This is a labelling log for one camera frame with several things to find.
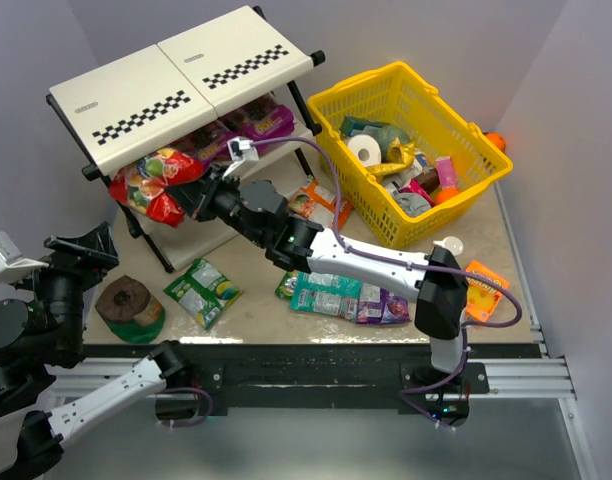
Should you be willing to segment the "red fruit candy bag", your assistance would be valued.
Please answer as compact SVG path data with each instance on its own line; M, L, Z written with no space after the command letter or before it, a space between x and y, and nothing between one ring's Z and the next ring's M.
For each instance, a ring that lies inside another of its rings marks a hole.
M155 222L176 228L185 213L166 193L166 188L193 182L203 173L200 161L174 148L164 147L121 168L108 192L122 205Z

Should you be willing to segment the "magenta grape candy bag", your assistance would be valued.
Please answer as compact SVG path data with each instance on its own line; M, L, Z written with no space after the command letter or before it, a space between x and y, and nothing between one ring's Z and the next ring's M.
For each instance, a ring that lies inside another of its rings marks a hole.
M265 94L220 118L233 133L251 140L265 140L291 134L295 128L292 111Z

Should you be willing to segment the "green lime candy bag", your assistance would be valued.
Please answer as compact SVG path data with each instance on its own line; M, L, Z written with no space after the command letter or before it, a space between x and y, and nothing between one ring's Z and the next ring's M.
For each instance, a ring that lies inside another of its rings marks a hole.
M164 293L204 330L210 330L242 295L242 289L205 258L197 258Z

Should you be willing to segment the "teal candy bag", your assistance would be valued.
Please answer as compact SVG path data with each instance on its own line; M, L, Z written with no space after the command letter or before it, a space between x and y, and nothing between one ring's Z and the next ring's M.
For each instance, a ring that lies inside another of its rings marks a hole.
M300 272L290 308L361 323L364 317L381 318L382 292L379 287L345 276Z

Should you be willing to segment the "green fruit candy bag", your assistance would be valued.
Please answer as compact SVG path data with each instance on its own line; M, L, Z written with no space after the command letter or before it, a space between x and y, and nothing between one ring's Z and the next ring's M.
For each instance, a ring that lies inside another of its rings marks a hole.
M294 295L298 277L297 270L286 272L275 289L275 295L280 299L290 300Z

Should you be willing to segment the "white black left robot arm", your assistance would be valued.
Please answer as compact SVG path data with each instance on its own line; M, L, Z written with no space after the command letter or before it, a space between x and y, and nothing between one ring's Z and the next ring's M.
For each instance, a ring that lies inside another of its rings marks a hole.
M37 409L56 380L49 367L72 369L83 361L84 295L119 264L106 222L80 237L51 236L44 246L49 255L28 259L0 232L0 284L33 295L0 301L0 479L41 476L90 428L188 378L177 343L165 341L84 397Z

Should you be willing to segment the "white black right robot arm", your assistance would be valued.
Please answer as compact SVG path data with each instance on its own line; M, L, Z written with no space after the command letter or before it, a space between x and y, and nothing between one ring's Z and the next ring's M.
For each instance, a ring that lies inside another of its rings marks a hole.
M430 340L432 367L444 373L463 368L468 283L447 249L405 252L343 237L291 212L270 181L242 185L219 169L165 191L189 218L223 221L281 269L349 277L414 303L414 323Z

